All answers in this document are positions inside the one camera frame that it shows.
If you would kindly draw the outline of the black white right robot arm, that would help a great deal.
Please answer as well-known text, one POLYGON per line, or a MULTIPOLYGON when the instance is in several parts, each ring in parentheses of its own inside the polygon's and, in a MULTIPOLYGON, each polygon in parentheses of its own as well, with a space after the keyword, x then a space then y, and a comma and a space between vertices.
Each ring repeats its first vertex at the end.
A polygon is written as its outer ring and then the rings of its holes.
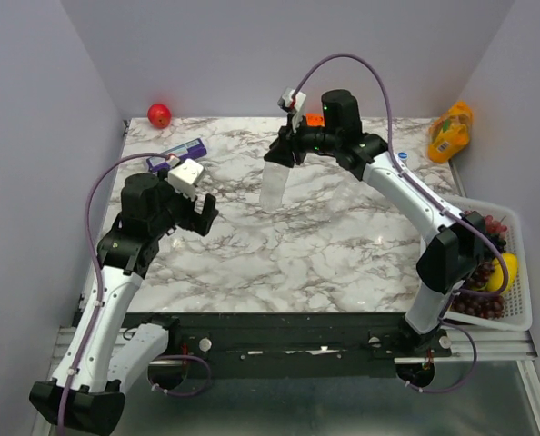
POLYGON ((416 356, 430 345, 429 333, 437 327, 455 287, 483 260, 484 220, 443 200, 398 162, 383 138, 363 132, 358 103, 349 91, 326 92, 322 104, 325 123, 311 126, 304 115, 305 94, 288 88, 280 97, 278 105, 287 121, 264 156, 260 204, 267 212, 279 208, 291 169, 307 154, 316 154, 334 158, 395 206, 425 243, 416 264, 421 285, 405 315, 408 327, 396 336, 399 349, 416 356))

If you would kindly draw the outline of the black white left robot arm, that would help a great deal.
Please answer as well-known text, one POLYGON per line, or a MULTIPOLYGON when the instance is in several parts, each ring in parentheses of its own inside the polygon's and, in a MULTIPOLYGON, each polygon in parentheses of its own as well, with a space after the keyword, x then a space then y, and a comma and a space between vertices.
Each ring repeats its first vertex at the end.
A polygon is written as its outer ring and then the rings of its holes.
POLYGON ((125 179, 121 212, 93 251, 99 277, 73 339, 49 381, 35 383, 29 400, 58 431, 111 434, 125 395, 155 358, 174 357, 179 334, 163 322, 142 324, 123 348, 115 343, 129 305, 159 250, 160 240, 182 228, 205 236, 217 216, 215 198, 195 209, 205 168, 188 159, 157 174, 125 179))

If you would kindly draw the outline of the clear plastic bottle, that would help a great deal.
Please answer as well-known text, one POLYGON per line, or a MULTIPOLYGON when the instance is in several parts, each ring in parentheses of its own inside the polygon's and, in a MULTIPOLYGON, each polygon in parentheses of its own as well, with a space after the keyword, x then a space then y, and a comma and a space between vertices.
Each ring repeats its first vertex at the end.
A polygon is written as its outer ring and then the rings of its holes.
POLYGON ((399 152, 397 154, 397 158, 399 160, 402 171, 405 172, 408 169, 408 153, 399 152))
POLYGON ((278 163, 265 162, 259 203, 266 212, 272 212, 282 205, 290 169, 278 163))

